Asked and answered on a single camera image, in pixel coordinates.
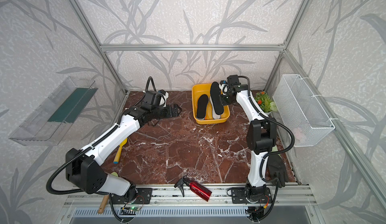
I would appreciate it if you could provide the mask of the black insole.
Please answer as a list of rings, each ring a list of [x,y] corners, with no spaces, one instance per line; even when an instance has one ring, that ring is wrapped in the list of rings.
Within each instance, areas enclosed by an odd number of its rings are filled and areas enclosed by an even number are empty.
[[[197,102],[197,119],[204,120],[206,118],[207,106],[209,97],[203,94],[199,97]]]
[[[222,115],[224,113],[224,107],[221,103],[221,90],[219,83],[213,82],[210,88],[210,99],[212,100],[215,108],[215,112],[218,115]]]

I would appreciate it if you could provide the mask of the grey felt insole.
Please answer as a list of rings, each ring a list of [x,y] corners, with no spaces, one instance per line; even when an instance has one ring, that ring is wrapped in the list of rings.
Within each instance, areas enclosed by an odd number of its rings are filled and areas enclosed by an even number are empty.
[[[213,117],[213,119],[214,120],[220,119],[221,115],[216,114],[215,108],[214,108],[214,104],[213,104],[211,99],[210,99],[210,102],[211,102],[211,105],[212,105],[212,117]]]

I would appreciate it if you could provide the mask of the yellow insole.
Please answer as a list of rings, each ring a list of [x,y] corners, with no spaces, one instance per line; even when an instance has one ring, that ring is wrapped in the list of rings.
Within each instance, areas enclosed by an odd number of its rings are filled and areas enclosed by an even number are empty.
[[[205,120],[213,120],[213,108],[210,103],[207,105]]]

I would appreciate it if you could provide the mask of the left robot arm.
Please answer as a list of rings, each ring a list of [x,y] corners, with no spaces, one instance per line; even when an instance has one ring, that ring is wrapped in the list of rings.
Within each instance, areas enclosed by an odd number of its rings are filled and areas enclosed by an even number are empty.
[[[106,173],[103,163],[131,134],[152,120],[175,118],[182,109],[177,104],[167,104],[166,91],[148,90],[140,101],[124,109],[117,122],[93,142],[66,153],[65,163],[49,177],[46,190],[53,195],[85,192],[87,194],[110,194],[132,201],[138,195],[136,185],[130,181]],[[60,172],[65,171],[66,180],[76,186],[72,190],[56,190],[52,184]]]

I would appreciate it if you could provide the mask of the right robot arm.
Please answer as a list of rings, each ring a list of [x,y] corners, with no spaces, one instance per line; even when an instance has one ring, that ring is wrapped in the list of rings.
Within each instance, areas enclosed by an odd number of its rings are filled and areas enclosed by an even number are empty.
[[[257,203],[268,191],[267,183],[280,184],[279,177],[267,180],[268,161],[274,156],[290,151],[295,145],[293,132],[276,119],[270,118],[258,105],[250,89],[250,80],[242,75],[230,75],[220,82],[223,106],[238,103],[249,120],[246,142],[251,151],[251,167],[247,177],[244,196],[250,203]],[[283,150],[273,151],[276,145],[277,128],[284,129],[290,136],[290,145]]]

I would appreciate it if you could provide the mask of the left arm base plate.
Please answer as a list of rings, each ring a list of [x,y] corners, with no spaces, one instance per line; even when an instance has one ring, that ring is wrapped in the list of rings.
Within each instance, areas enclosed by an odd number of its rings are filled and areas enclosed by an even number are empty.
[[[116,203],[128,205],[149,205],[152,198],[152,191],[152,188],[138,188],[137,193],[130,200],[121,196],[116,196]]]

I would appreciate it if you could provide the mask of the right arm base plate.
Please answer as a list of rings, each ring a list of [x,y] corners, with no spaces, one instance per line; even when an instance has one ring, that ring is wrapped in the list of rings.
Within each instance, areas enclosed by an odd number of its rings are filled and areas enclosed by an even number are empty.
[[[266,186],[248,188],[233,187],[228,189],[227,194],[232,198],[233,204],[271,204],[272,195]]]

